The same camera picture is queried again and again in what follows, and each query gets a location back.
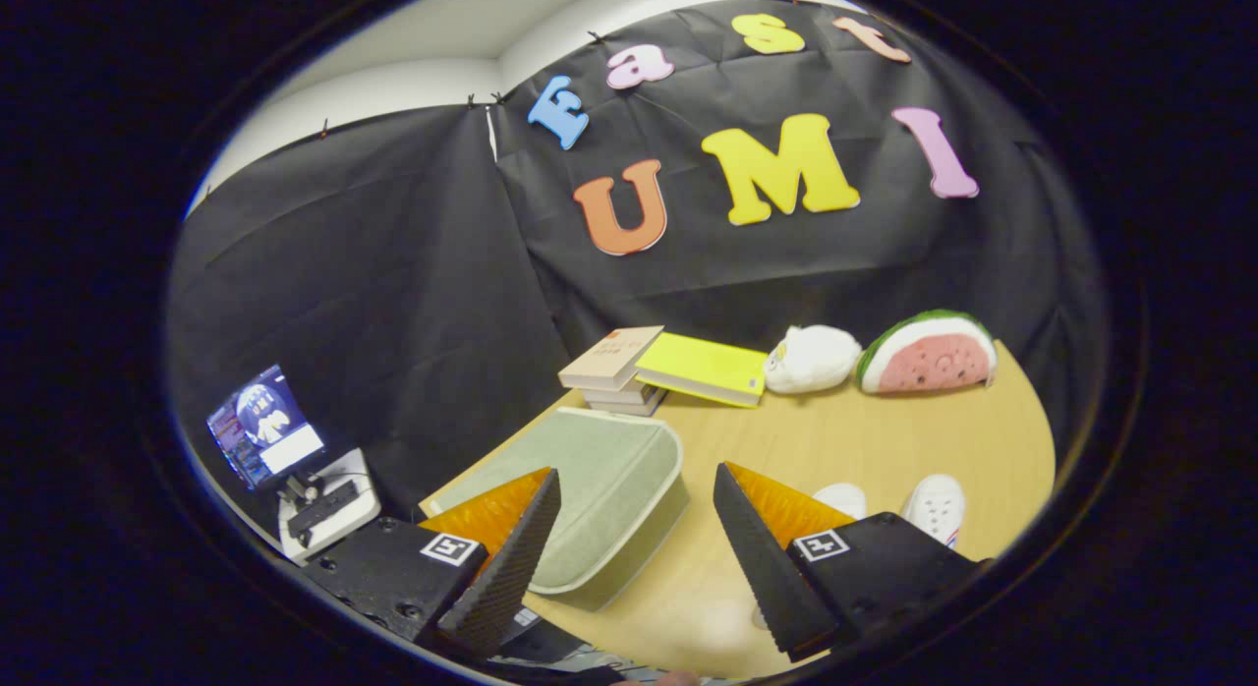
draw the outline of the black cloth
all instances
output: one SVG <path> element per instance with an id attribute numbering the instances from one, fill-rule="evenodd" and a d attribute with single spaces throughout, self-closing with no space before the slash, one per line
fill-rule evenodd
<path id="1" fill-rule="evenodd" d="M 770 14 L 805 49 L 760 54 L 736 15 Z M 833 26 L 877 28 L 912 62 L 886 59 Z M 1058 458 L 1093 403 L 1108 313 L 1101 266 L 1071 183 L 1033 126 L 975 73 L 926 42 L 839 6 L 732 0 L 689 6 L 591 43 L 521 84 L 494 112 L 498 169 L 569 350 L 608 330 L 665 325 L 683 335 L 769 351 L 789 325 L 832 325 L 868 345 L 931 308 L 975 315 L 1027 371 Z M 606 62 L 625 47 L 663 47 L 676 72 L 615 91 Z M 556 74 L 572 78 L 590 125 L 570 151 L 530 108 Z M 891 112 L 930 108 L 981 189 L 940 199 L 912 133 Z M 721 165 L 701 141 L 742 128 L 776 152 L 784 118 L 821 113 L 850 210 L 733 227 Z M 580 185 L 611 176 L 621 227 L 642 222 L 625 166 L 659 159 L 668 229 L 650 249 L 610 257 L 590 243 Z M 803 196 L 804 185 L 799 195 Z"/>
<path id="2" fill-rule="evenodd" d="M 270 364 L 333 452 L 364 448 L 401 516 L 560 393 L 567 356 L 492 166 L 483 111 L 425 108 L 270 154 L 189 216 L 170 391 L 264 529 L 276 496 L 244 488 L 205 418 Z"/>
<path id="3" fill-rule="evenodd" d="M 759 13 L 805 49 L 747 47 L 730 23 Z M 912 63 L 832 25 L 845 15 Z M 643 43 L 676 72 L 611 89 L 608 59 Z M 569 151 L 526 121 L 556 74 L 591 118 Z M 931 193 L 898 107 L 940 115 L 977 198 Z M 1027 371 L 1058 458 L 1083 430 L 1108 337 L 1087 213 L 1033 126 L 920 38 L 839 6 L 689 6 L 580 47 L 489 113 L 496 150 L 482 108 L 372 118 L 260 159 L 189 216 L 170 292 L 171 394 L 219 485 L 264 527 L 274 498 L 243 490 L 204 419 L 276 363 L 335 447 L 365 448 L 401 516 L 542 410 L 557 369 L 619 326 L 769 351 L 789 325 L 868 345 L 920 311 L 966 311 Z M 742 128 L 776 151 L 799 113 L 829 118 L 860 204 L 731 225 L 728 185 L 701 141 Z M 633 228 L 642 211 L 621 171 L 643 159 L 662 162 L 668 228 L 645 252 L 608 256 L 572 193 L 611 176 L 616 216 Z"/>

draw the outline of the plush toy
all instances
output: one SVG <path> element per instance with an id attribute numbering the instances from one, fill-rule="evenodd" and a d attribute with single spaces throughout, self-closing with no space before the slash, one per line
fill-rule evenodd
<path id="1" fill-rule="evenodd" d="M 996 378 L 996 347 L 979 320 L 931 310 L 903 320 L 860 355 L 857 383 L 869 394 L 955 389 Z"/>
<path id="2" fill-rule="evenodd" d="M 803 394 L 838 386 L 852 373 L 860 344 L 843 330 L 811 325 L 790 327 L 765 360 L 765 386 L 779 394 Z"/>

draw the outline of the book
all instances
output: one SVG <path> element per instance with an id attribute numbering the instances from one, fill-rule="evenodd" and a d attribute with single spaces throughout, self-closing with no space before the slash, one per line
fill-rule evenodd
<path id="1" fill-rule="evenodd" d="M 637 379 L 629 379 L 619 391 L 601 391 L 599 389 L 581 389 L 581 396 L 586 403 L 600 404 L 643 404 L 655 393 L 659 386 L 644 384 Z"/>
<path id="2" fill-rule="evenodd" d="M 569 389 L 620 391 L 633 380 L 634 363 L 663 330 L 663 325 L 613 330 L 560 370 L 560 384 Z"/>
<path id="3" fill-rule="evenodd" d="M 765 390 L 767 356 L 663 332 L 638 360 L 638 379 L 712 402 L 755 408 Z"/>
<path id="4" fill-rule="evenodd" d="M 610 413 L 624 413 L 626 415 L 650 415 L 655 413 L 655 408 L 659 407 L 659 402 L 663 400 L 664 394 L 668 391 L 660 389 L 660 386 L 650 386 L 655 391 L 648 396 L 642 403 L 637 404 L 610 404 L 604 402 L 586 402 L 594 410 L 605 410 Z"/>

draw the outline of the yellow book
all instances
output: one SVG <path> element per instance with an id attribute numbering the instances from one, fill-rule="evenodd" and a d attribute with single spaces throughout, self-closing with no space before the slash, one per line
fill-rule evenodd
<path id="1" fill-rule="evenodd" d="M 638 360 L 638 379 L 682 394 L 755 408 L 765 390 L 766 352 L 662 332 Z"/>

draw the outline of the white slipper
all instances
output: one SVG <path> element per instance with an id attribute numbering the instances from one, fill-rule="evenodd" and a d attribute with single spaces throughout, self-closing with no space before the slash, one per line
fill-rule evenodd
<path id="1" fill-rule="evenodd" d="M 956 550 L 961 520 L 965 519 L 961 483 L 951 475 L 931 475 L 922 480 L 905 503 L 903 517 L 940 544 Z"/>
<path id="2" fill-rule="evenodd" d="M 821 487 L 813 493 L 813 498 L 844 512 L 857 521 L 866 517 L 864 492 L 855 485 L 840 482 L 839 485 Z"/>

